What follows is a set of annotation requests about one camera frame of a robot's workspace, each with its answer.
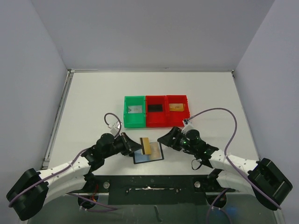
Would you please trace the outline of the silver card in bin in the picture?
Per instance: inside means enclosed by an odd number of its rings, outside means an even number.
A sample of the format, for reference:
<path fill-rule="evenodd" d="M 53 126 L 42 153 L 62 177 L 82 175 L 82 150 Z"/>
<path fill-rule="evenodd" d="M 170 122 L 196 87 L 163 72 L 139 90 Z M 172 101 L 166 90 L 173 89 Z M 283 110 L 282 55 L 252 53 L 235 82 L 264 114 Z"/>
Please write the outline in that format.
<path fill-rule="evenodd" d="M 142 113 L 142 105 L 130 105 L 128 106 L 127 112 L 131 114 Z"/>

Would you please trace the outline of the gold card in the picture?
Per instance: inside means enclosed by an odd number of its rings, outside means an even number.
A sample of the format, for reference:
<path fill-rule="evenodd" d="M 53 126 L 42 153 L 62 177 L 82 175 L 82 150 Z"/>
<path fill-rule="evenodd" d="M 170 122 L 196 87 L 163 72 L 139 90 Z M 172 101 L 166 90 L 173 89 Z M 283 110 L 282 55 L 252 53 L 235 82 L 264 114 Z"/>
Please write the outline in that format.
<path fill-rule="evenodd" d="M 161 149 L 158 142 L 152 142 L 150 144 L 151 154 L 149 158 L 151 161 L 162 159 Z"/>
<path fill-rule="evenodd" d="M 170 112 L 183 112 L 185 110 L 185 104 L 183 103 L 171 103 L 169 104 Z"/>
<path fill-rule="evenodd" d="M 142 154 L 151 155 L 151 145 L 150 145 L 149 138 L 147 137 L 140 138 L 140 143 L 142 146 Z"/>

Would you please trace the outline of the green plastic bin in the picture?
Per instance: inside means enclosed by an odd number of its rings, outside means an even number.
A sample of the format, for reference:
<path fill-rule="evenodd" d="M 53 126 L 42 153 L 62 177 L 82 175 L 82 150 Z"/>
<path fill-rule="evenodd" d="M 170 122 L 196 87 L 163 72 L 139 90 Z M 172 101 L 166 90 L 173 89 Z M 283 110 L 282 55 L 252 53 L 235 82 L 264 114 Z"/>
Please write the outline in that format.
<path fill-rule="evenodd" d="M 125 96 L 123 123 L 125 128 L 145 128 L 145 96 Z"/>

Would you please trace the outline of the black leather card holder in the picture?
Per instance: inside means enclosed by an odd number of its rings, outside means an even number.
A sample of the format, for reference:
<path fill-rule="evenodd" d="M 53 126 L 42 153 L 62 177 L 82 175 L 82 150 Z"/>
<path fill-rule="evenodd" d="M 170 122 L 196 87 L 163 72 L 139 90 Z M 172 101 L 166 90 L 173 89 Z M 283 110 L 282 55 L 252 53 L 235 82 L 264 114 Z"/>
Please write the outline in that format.
<path fill-rule="evenodd" d="M 134 152 L 134 156 L 133 156 L 134 164 L 161 161 L 164 159 L 162 145 L 160 143 L 151 142 L 149 145 L 150 145 L 149 154 L 144 154 L 141 149 Z"/>

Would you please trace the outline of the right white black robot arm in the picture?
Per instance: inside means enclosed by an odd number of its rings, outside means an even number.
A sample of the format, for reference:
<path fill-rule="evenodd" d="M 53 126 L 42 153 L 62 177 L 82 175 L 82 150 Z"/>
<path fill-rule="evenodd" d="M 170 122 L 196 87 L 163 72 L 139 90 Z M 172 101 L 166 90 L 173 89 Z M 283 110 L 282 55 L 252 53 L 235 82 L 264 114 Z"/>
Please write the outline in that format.
<path fill-rule="evenodd" d="M 270 159 L 256 161 L 228 155 L 203 141 L 198 130 L 185 132 L 173 127 L 157 141 L 174 150 L 193 155 L 202 165 L 218 172 L 215 179 L 222 188 L 252 194 L 260 204 L 270 210 L 280 209 L 293 188 L 291 182 Z"/>

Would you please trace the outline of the black card in bin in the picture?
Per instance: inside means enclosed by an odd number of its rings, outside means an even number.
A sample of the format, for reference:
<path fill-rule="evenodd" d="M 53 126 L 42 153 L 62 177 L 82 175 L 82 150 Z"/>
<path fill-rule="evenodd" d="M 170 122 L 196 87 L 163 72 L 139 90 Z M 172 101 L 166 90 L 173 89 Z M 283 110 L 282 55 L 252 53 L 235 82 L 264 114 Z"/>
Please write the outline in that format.
<path fill-rule="evenodd" d="M 162 111 L 163 111 L 162 104 L 148 105 L 148 112 L 162 112 Z"/>

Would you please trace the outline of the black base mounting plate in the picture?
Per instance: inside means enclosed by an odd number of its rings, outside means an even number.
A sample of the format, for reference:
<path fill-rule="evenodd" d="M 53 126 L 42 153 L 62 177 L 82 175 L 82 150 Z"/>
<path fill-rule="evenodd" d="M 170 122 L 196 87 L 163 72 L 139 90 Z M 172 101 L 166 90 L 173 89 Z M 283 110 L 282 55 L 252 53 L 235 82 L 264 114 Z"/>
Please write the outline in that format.
<path fill-rule="evenodd" d="M 108 205 L 205 205 L 223 189 L 208 175 L 97 175 L 73 193 L 107 196 Z"/>

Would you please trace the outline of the red plastic bin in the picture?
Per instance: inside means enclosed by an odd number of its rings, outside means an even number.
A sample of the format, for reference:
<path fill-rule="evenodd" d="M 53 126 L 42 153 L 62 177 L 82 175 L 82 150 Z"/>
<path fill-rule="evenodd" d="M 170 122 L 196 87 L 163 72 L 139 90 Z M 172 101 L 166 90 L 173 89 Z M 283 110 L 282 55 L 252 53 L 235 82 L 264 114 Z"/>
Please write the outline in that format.
<path fill-rule="evenodd" d="M 170 127 L 184 126 L 183 120 L 190 117 L 186 95 L 166 95 L 167 124 Z"/>
<path fill-rule="evenodd" d="M 158 128 L 167 126 L 166 96 L 147 95 L 146 100 L 146 127 Z"/>

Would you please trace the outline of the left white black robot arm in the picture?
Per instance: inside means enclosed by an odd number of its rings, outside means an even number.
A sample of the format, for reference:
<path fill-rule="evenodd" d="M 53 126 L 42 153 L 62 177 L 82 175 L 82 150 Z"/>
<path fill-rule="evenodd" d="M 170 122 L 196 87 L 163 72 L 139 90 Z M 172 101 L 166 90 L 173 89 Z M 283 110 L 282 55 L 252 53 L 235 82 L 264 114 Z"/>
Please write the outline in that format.
<path fill-rule="evenodd" d="M 102 167 L 105 159 L 116 154 L 127 156 L 141 148 L 141 144 L 125 133 L 117 137 L 105 133 L 72 161 L 39 171 L 26 170 L 7 193 L 8 206 L 15 210 L 21 221 L 31 219 L 46 203 L 85 188 L 93 178 L 93 171 Z"/>

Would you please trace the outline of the gold card in bin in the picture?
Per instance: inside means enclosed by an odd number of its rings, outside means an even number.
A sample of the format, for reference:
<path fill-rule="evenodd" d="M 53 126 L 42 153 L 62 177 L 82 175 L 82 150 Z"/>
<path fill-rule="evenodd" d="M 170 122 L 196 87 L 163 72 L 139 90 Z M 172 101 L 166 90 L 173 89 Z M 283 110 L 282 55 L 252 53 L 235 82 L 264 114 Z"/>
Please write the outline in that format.
<path fill-rule="evenodd" d="M 169 104 L 170 112 L 183 112 L 185 110 L 185 104 L 183 103 L 171 103 Z"/>

